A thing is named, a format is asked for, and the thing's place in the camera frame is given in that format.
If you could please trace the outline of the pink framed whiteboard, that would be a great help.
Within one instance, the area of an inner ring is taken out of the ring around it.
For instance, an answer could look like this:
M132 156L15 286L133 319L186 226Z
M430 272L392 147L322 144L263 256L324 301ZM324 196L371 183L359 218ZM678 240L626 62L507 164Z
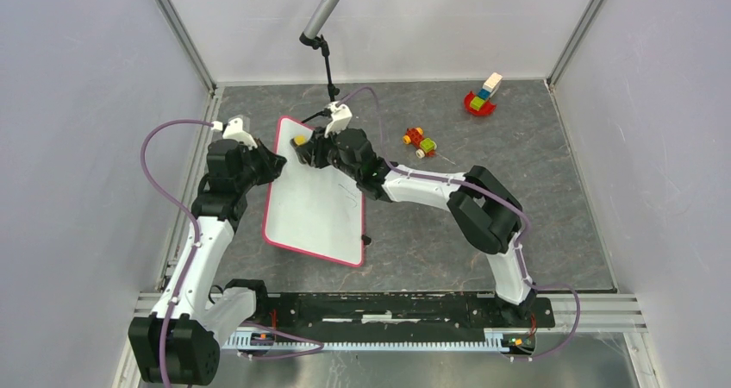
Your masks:
M345 174L298 161L291 140L313 128L282 116L273 152L286 158L270 183L262 223L264 241L311 257L358 267L365 261L365 198Z

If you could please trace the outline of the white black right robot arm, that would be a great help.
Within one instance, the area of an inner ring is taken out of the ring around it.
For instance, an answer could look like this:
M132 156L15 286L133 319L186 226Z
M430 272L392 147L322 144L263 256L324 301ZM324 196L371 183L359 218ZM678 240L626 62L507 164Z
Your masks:
M451 214L470 245L485 253L495 280L497 312L509 326L523 324L533 313L534 282L519 258L520 237L528 221L520 203L482 166L468 172L417 171L377 155L362 129L291 140L300 163L332 166L352 179L367 198L387 203L418 203Z

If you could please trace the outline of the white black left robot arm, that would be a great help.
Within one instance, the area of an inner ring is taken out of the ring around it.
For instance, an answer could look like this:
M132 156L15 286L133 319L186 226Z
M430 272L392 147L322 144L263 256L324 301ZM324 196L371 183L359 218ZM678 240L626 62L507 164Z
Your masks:
M271 314L261 280L234 279L215 303L209 293L247 209L246 194L277 179L287 160L261 142L233 140L213 142L206 160L181 260L151 312L128 328L142 380L166 387L209 385L236 328L244 321L260 325Z

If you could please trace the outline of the yellow bone shaped eraser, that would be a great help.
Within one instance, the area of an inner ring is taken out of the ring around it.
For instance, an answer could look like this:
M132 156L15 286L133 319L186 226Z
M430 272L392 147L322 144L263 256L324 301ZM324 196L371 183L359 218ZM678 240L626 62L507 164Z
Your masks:
M304 135L297 135L292 140L291 143L295 147L300 147L308 142L308 139Z

